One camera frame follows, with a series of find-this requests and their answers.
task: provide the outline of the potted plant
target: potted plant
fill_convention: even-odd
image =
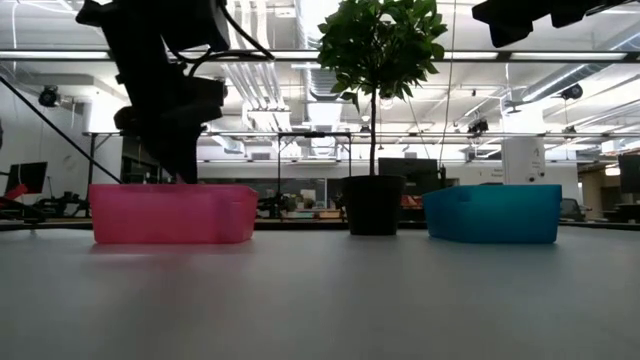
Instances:
[[[332,92],[358,112],[358,92],[371,96],[369,176],[343,179],[349,228],[354,235],[393,235],[405,179],[375,174],[376,101],[412,97],[412,86],[438,73],[432,61],[445,51],[434,40],[447,26],[436,0],[345,0],[319,29],[318,62],[335,73]]]

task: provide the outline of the blue plastic bin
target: blue plastic bin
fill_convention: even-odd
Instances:
[[[560,185],[455,186],[422,196],[432,237],[469,243],[553,243]]]

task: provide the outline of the cable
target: cable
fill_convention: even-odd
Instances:
[[[207,61],[220,59],[224,57],[236,57],[240,61],[249,61],[249,60],[262,60],[269,61],[269,59],[264,55],[253,54],[251,50],[229,50],[225,52],[215,53],[208,55],[206,57],[200,58],[189,70],[189,77],[193,77],[196,74],[196,71],[202,64]]]
[[[453,30],[451,32],[451,59],[449,61],[449,89],[453,80],[453,53],[456,47],[456,18],[458,17],[458,0],[453,0]],[[442,145],[440,146],[440,157],[438,163],[442,167],[442,153],[444,151],[444,139],[447,136],[447,126],[449,126],[449,105],[451,103],[451,91],[447,92],[447,108],[444,115],[444,130],[442,130]]]
[[[424,146],[424,151],[427,153],[427,159],[431,159],[431,156],[429,155],[429,150],[427,149],[427,144],[425,144],[424,137],[422,136],[422,130],[420,130],[420,124],[418,123],[418,118],[416,118],[416,113],[413,111],[413,104],[411,104],[411,97],[409,97],[408,100],[409,100],[409,108],[411,109],[411,115],[413,115],[413,122],[416,123],[418,134],[420,134],[420,141],[422,142],[422,146]]]
[[[114,181],[116,181],[118,184],[122,184],[122,181],[120,181],[120,179],[118,179],[115,175],[113,175],[109,170],[107,170],[104,166],[100,165],[100,163],[98,163],[97,161],[95,161],[89,154],[87,154],[84,150],[82,150],[82,148],[80,146],[78,146],[78,144],[76,144],[73,140],[71,140],[71,138],[69,138],[69,136],[67,136],[67,134],[65,134],[62,130],[60,130],[54,123],[51,122],[51,120],[49,120],[46,116],[44,116],[44,114],[42,114],[42,112],[40,112],[40,110],[38,110],[38,108],[36,108],[26,97],[24,97],[24,95],[22,95],[22,93],[20,93],[20,91],[18,91],[18,89],[16,89],[9,81],[7,81],[7,79],[4,78],[4,76],[0,76],[0,82],[6,86],[9,90],[11,90],[11,92],[18,97],[18,99],[20,99],[20,101],[22,101],[25,105],[27,105],[27,107],[29,107],[29,109],[31,109],[31,111],[33,111],[36,115],[38,115],[38,117],[40,119],[42,119],[42,121],[44,121],[45,123],[47,123],[47,125],[49,125],[49,127],[51,127],[56,133],[58,133],[58,135],[62,136],[62,138],[69,143],[69,145],[71,145],[74,149],[76,149],[84,158],[86,158],[87,160],[89,160],[89,162],[96,166],[98,169],[104,171],[105,174],[107,174],[110,178],[112,178]]]
[[[182,54],[180,54],[178,51],[174,51],[169,49],[169,51],[171,51],[171,53],[173,54],[173,56],[175,56],[178,60],[187,63],[187,64],[197,64],[198,61],[202,60],[203,58],[206,58],[207,56],[211,55],[211,53],[213,53],[213,50],[211,50],[211,48],[207,49],[207,51],[204,53],[204,55],[200,56],[199,58],[196,59],[191,59],[188,58]]]

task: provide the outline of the support pole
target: support pole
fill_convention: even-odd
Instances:
[[[91,145],[89,148],[89,156],[93,159],[96,155],[96,139],[98,138],[98,134],[91,134]],[[89,189],[91,188],[91,183],[93,182],[93,164],[89,164],[89,174],[87,175],[87,198],[89,201]],[[84,217],[91,217],[91,213],[89,210],[90,206],[84,211]]]
[[[281,170],[280,170],[280,142],[282,140],[282,135],[278,134],[278,191],[276,192],[276,210],[278,211],[278,218],[280,218],[280,221],[282,220],[282,211],[280,209],[280,201],[282,199],[282,194],[280,194],[280,176],[281,176]]]
[[[351,177],[351,143],[352,143],[351,134],[349,134],[348,138],[349,138],[349,177]]]

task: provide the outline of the desk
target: desk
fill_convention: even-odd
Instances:
[[[554,245],[347,231],[234,246],[0,234],[2,360],[634,359],[635,232]]]

